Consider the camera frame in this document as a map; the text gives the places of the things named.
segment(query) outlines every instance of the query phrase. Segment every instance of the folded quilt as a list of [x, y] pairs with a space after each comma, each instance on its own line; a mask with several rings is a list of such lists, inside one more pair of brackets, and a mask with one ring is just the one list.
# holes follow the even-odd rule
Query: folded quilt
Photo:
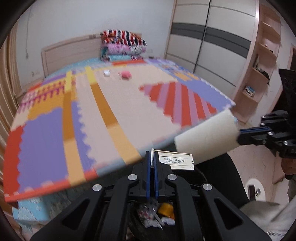
[[105, 55], [101, 57], [101, 59], [104, 61], [114, 62], [122, 60], [139, 60], [143, 58], [139, 55]]
[[144, 45], [119, 45], [119, 44], [104, 44], [101, 47], [102, 55], [114, 55], [114, 54], [125, 54], [125, 55], [138, 55], [146, 52], [146, 46]]
[[126, 30], [106, 30], [100, 33], [103, 43], [119, 45], [146, 45], [146, 42], [137, 34]]

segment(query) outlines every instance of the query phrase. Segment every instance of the gray stripe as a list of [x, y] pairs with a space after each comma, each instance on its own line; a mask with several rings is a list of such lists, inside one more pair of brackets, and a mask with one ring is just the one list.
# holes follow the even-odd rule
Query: gray stripe
[[196, 32], [204, 32], [205, 26], [194, 23], [172, 23], [172, 28], [196, 31]]
[[203, 5], [203, 6], [209, 6], [206, 3], [181, 3], [181, 4], [177, 4], [176, 6], [191, 6], [191, 5]]
[[224, 8], [224, 9], [228, 9], [228, 10], [240, 12], [240, 13], [243, 13], [243, 14], [246, 14], [246, 15], [249, 15], [249, 16], [252, 16], [252, 17], [255, 17], [255, 15], [252, 15], [252, 14], [249, 14], [249, 13], [246, 13], [246, 12], [242, 12], [242, 11], [239, 11], [239, 10], [235, 10], [235, 9], [232, 9], [232, 8], [228, 8], [228, 7], [221, 7], [221, 6], [212, 6], [212, 7]]
[[[200, 24], [173, 23], [171, 34], [203, 39], [204, 30], [205, 26]], [[206, 42], [228, 49], [244, 58], [248, 56], [251, 41], [238, 35], [208, 27], [204, 38]]]
[[191, 63], [191, 64], [194, 64], [194, 65], [195, 65], [195, 63], [193, 63], [193, 62], [191, 62], [191, 61], [189, 61], [189, 60], [187, 60], [187, 59], [181, 58], [181, 57], [179, 57], [179, 56], [177, 56], [177, 55], [174, 55], [174, 54], [171, 54], [171, 53], [167, 53], [167, 54], [170, 55], [170, 56], [173, 56], [173, 57], [176, 57], [176, 58], [182, 59], [182, 60], [184, 60], [184, 61], [186, 61], [186, 62], [188, 62], [188, 63]]
[[207, 35], [210, 34], [212, 36], [219, 37], [221, 39], [225, 39], [225, 40], [230, 41], [234, 44], [240, 45], [246, 49], [249, 49], [250, 45], [251, 45], [251, 41], [244, 39], [243, 37], [240, 37], [236, 34], [232, 34], [232, 33], [223, 31], [221, 29], [207, 27], [206, 34]]
[[228, 40], [207, 34], [205, 36], [205, 41], [215, 44], [215, 45], [218, 45], [222, 48], [228, 49], [228, 50], [230, 50], [230, 51], [232, 51], [244, 58], [247, 58], [247, 56], [248, 56], [249, 49], [246, 49], [246, 48], [244, 48], [240, 45], [237, 45], [235, 43], [232, 43]]
[[202, 39], [203, 32], [195, 32], [195, 31], [190, 31], [190, 30], [185, 30], [185, 29], [177, 29], [177, 28], [172, 28], [171, 34], [176, 34], [176, 35], [181, 35], [181, 36], [187, 36], [190, 38], [195, 38], [195, 39]]
[[205, 70], [211, 72], [212, 74], [214, 74], [214, 75], [220, 77], [221, 79], [225, 80], [226, 82], [228, 82], [229, 84], [231, 84], [231, 85], [233, 85], [233, 86], [235, 87], [235, 85], [234, 85], [233, 83], [231, 83], [231, 82], [228, 81], [227, 79], [224, 79], [222, 76], [216, 74], [215, 72], [213, 72], [213, 71], [211, 71], [211, 70], [209, 70], [209, 69], [207, 69], [207, 68], [205, 68], [205, 67], [203, 67], [203, 66], [201, 66], [201, 65], [199, 65], [199, 64], [197, 64], [197, 66], [199, 66], [199, 67], [201, 67], [201, 68], [203, 68], [203, 69], [205, 69]]

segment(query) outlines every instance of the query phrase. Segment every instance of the wooden shelf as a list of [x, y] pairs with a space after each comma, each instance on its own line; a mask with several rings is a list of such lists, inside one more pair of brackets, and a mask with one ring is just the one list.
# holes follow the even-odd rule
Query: wooden shelf
[[233, 111], [232, 114], [234, 115], [234, 117], [236, 119], [238, 119], [239, 121], [243, 122], [243, 123], [247, 123], [249, 118], [248, 117], [243, 117], [240, 113]]
[[260, 50], [264, 51], [266, 54], [268, 54], [274, 60], [277, 59], [277, 56], [273, 52], [271, 52], [269, 48], [265, 47], [263, 44], [259, 44], [259, 48], [260, 48]]
[[261, 81], [265, 81], [266, 84], [268, 83], [268, 78], [266, 78], [263, 74], [261, 74], [258, 70], [253, 68], [253, 71], [257, 74]]
[[259, 103], [259, 101], [255, 100], [254, 97], [249, 96], [246, 92], [242, 91], [242, 94], [247, 98], [249, 98], [250, 100], [255, 101], [256, 103]]
[[[281, 17], [274, 10], [260, 4], [259, 21], [257, 23], [259, 23], [259, 26], [256, 46], [253, 49], [252, 57], [247, 59], [249, 61], [248, 70], [244, 78], [237, 84], [238, 88], [235, 89], [233, 94], [236, 106], [231, 111], [243, 123], [247, 123], [252, 117], [268, 88], [268, 76], [265, 77], [256, 67], [253, 67], [253, 63], [259, 56], [257, 67], [266, 71], [271, 78], [281, 45]], [[247, 85], [255, 90], [253, 97], [243, 91]]]
[[261, 24], [264, 31], [274, 36], [277, 40], [281, 40], [281, 35], [273, 27], [265, 22], [261, 22]]

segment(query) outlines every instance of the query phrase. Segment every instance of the bed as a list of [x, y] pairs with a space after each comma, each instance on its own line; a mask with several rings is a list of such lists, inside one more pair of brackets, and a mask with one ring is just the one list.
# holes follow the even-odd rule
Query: bed
[[69, 69], [75, 63], [80, 63], [80, 66], [87, 65], [89, 59], [91, 59], [91, 64], [96, 60], [100, 63], [98, 60], [100, 47], [100, 34], [89, 34], [43, 48], [41, 57], [45, 77], [61, 72], [60, 70], [64, 67]]
[[[234, 105], [172, 61], [102, 62], [99, 50], [97, 34], [43, 48], [46, 79], [28, 91], [15, 116], [4, 192], [6, 201], [18, 201], [14, 218], [30, 233], [96, 178]], [[120, 78], [124, 70], [132, 79]]]

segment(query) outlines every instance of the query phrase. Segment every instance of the pink toy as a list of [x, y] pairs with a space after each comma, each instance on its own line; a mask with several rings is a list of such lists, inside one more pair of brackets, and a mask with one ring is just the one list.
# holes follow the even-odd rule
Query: pink toy
[[131, 78], [131, 73], [129, 71], [122, 71], [119, 73], [120, 77], [123, 79], [130, 79]]

